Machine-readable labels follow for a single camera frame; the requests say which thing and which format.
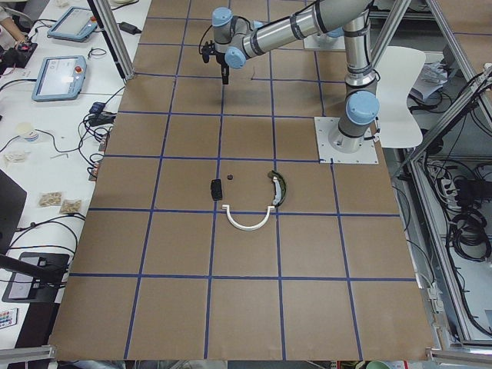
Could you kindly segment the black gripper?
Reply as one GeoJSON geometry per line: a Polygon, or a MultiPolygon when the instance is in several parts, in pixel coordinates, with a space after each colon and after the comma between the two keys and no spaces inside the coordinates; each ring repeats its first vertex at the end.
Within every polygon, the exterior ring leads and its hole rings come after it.
{"type": "Polygon", "coordinates": [[[214,42],[214,56],[216,62],[221,66],[221,80],[223,85],[229,84],[229,65],[225,61],[225,52],[227,51],[227,45],[214,42]]]}

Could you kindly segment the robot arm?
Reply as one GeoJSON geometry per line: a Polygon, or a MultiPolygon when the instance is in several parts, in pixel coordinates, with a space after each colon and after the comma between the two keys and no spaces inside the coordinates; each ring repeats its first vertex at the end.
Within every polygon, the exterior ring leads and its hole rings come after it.
{"type": "Polygon", "coordinates": [[[314,36],[342,39],[347,66],[344,113],[328,141],[336,151],[353,154],[361,148],[380,110],[376,96],[379,74],[371,57],[371,6],[370,1],[314,1],[269,23],[218,7],[211,14],[213,39],[202,41],[198,52],[203,62],[216,59],[226,85],[230,69],[241,69],[254,57],[314,36]]]}

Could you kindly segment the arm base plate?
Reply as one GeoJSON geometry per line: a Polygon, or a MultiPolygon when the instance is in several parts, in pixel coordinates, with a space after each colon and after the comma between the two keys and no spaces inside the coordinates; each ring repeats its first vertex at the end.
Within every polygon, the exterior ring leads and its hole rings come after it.
{"type": "Polygon", "coordinates": [[[322,164],[377,165],[379,163],[371,130],[349,138],[338,130],[339,118],[315,117],[314,126],[319,162],[322,164]]]}
{"type": "Polygon", "coordinates": [[[344,52],[344,31],[343,28],[325,34],[313,34],[304,39],[304,48],[315,51],[335,51],[344,52]]]}

